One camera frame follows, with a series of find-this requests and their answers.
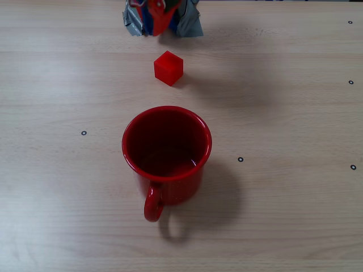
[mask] blue part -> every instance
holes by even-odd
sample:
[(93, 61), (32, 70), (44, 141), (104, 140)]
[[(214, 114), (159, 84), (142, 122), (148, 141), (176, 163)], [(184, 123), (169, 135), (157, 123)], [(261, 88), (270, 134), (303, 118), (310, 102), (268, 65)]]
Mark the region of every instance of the blue part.
[(148, 35), (153, 35), (154, 31), (154, 20), (152, 15), (149, 13), (147, 9), (147, 5), (141, 7), (141, 15), (142, 15), (142, 22), (145, 27), (145, 33)]
[(170, 23), (169, 23), (169, 28), (176, 33), (176, 30), (178, 30), (178, 24), (179, 24), (179, 15), (178, 15), (178, 10), (175, 10)]

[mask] cube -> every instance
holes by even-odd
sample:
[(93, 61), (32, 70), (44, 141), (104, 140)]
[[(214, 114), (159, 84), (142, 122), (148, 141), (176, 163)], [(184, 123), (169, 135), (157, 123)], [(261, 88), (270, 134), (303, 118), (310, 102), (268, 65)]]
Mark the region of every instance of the cube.
[(183, 59), (167, 51), (154, 61), (154, 71), (157, 79), (172, 86), (183, 75)]

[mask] red plastic block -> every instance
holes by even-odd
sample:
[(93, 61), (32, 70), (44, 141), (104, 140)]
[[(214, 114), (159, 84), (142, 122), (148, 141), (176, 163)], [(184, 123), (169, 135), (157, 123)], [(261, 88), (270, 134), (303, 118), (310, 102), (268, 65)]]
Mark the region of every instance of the red plastic block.
[(183, 59), (167, 51), (154, 61), (154, 70), (157, 79), (172, 86), (183, 75)]

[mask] mug rim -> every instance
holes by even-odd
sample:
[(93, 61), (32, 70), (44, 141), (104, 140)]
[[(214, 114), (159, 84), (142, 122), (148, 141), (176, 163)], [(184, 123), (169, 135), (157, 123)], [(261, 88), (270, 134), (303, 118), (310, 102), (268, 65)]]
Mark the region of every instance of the mug rim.
[[(205, 136), (206, 136), (206, 146), (205, 146), (205, 151), (204, 151), (202, 159), (191, 170), (188, 170), (185, 173), (182, 173), (182, 174), (177, 175), (177, 176), (172, 176), (172, 177), (154, 176), (154, 175), (152, 175), (150, 173), (147, 173), (144, 170), (142, 170), (131, 159), (131, 157), (129, 155), (129, 152), (128, 152), (128, 149), (127, 149), (127, 146), (126, 146), (127, 139), (129, 137), (129, 134), (130, 134), (130, 129), (133, 127), (134, 124), (136, 124), (138, 121), (140, 121), (145, 116), (147, 116), (147, 115), (149, 115), (151, 113), (159, 112), (159, 111), (163, 111), (163, 110), (164, 111), (166, 111), (166, 110), (167, 111), (177, 111), (177, 112), (180, 112), (182, 114), (186, 114), (186, 115), (192, 117), (202, 127), (202, 129), (203, 129), (203, 131), (205, 133)], [(186, 178), (188, 176), (192, 176), (194, 173), (199, 171), (200, 168), (203, 167), (203, 165), (206, 163), (206, 161), (209, 158), (210, 152), (212, 151), (212, 135), (210, 133), (210, 130), (209, 130), (208, 126), (203, 121), (203, 119), (200, 118), (194, 112), (192, 112), (192, 111), (190, 111), (188, 109), (182, 108), (182, 107), (177, 107), (177, 106), (160, 106), (160, 107), (155, 107), (155, 108), (148, 109), (148, 110), (140, 113), (139, 115), (137, 115), (134, 119), (132, 119), (131, 122), (128, 124), (128, 126), (125, 129), (121, 145), (122, 145), (124, 158), (125, 158), (126, 162), (129, 164), (129, 166), (132, 168), (132, 170), (134, 170), (140, 176), (149, 179), (150, 181), (168, 182), (168, 181), (180, 180), (180, 179)]]

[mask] red enamel mug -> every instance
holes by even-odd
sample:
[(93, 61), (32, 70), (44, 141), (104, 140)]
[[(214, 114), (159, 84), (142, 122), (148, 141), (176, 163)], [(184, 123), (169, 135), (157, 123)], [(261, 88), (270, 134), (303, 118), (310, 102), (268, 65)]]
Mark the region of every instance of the red enamel mug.
[(212, 136), (195, 113), (162, 106), (131, 121), (122, 148), (146, 195), (145, 218), (156, 222), (164, 205), (180, 204), (197, 192), (212, 150)]

